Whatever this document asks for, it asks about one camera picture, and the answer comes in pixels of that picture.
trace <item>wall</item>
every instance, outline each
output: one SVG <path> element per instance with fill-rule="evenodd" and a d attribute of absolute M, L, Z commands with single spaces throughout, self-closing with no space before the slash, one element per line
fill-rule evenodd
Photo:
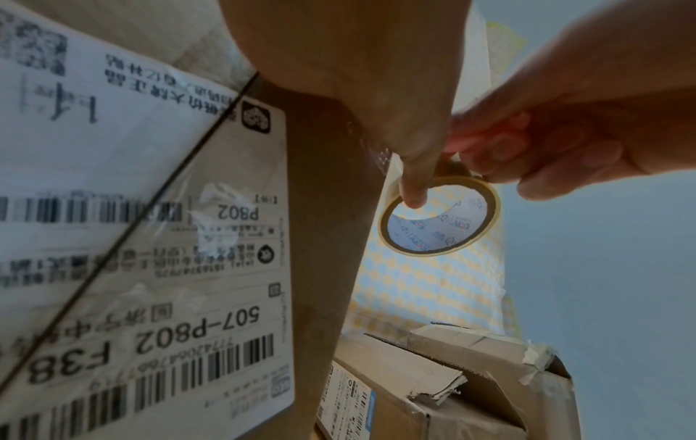
<path fill-rule="evenodd" d="M 594 6 L 480 0 L 526 53 Z M 553 202 L 503 191 L 506 285 L 526 339 L 576 379 L 586 439 L 693 439 L 696 173 L 625 180 Z"/>

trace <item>tape roll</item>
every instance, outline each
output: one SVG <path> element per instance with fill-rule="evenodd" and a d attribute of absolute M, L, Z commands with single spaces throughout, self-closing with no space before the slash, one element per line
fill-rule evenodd
<path fill-rule="evenodd" d="M 449 175 L 436 174 L 431 188 L 460 186 L 465 190 L 458 202 L 434 217 L 411 220 L 394 214 L 403 199 L 398 187 L 390 190 L 395 194 L 378 224 L 379 237 L 390 249 L 412 257 L 449 254 L 475 243 L 495 225 L 501 210 L 495 189 L 461 168 L 450 165 L 445 173 Z"/>

